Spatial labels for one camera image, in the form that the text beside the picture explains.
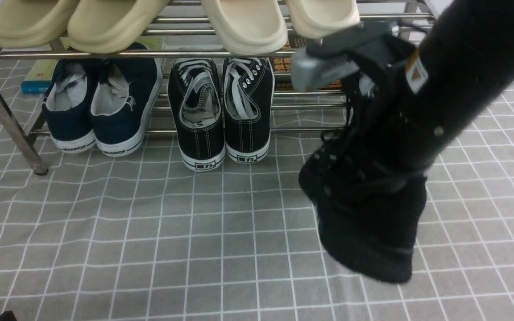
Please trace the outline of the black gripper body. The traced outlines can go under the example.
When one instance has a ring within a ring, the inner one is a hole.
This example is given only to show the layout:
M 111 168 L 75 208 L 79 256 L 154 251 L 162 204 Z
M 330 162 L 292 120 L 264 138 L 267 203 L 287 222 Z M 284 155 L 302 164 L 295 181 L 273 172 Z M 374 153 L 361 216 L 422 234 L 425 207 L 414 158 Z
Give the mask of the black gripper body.
M 418 30 L 418 25 L 398 20 L 397 22 L 361 22 L 309 40 L 306 51 L 314 57 L 330 58 L 345 54 L 367 75 L 373 83 L 382 84 L 387 79 L 387 68 L 405 61 L 406 82 L 412 93 L 418 93 L 418 51 L 407 40 L 400 38 L 400 31 Z

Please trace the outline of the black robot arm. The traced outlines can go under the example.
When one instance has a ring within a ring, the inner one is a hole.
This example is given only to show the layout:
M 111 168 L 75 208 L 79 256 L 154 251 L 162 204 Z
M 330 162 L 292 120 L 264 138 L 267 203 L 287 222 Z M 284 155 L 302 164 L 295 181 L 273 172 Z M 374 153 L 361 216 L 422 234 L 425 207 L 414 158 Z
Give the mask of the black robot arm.
M 310 42 L 305 57 L 374 93 L 348 93 L 351 124 L 326 140 L 308 166 L 317 173 L 422 172 L 514 80 L 514 0 L 455 0 L 420 45 L 369 21 Z

